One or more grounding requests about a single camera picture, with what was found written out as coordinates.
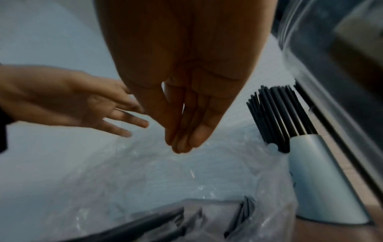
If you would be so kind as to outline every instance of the transparent plastic wrap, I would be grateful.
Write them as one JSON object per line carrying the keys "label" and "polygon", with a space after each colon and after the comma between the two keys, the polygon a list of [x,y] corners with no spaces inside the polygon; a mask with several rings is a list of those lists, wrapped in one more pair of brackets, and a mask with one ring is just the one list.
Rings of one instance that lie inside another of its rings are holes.
{"label": "transparent plastic wrap", "polygon": [[[210,206],[203,208],[207,221],[177,241],[203,241],[198,235],[207,241],[289,241],[297,201],[288,159],[265,146],[255,128],[217,130],[183,155],[165,144],[162,129],[150,128],[98,151],[59,185],[42,241],[102,232],[179,201],[219,203],[243,196],[254,200],[254,212],[226,240],[206,229],[225,214]],[[147,234],[138,241],[149,241]]]}

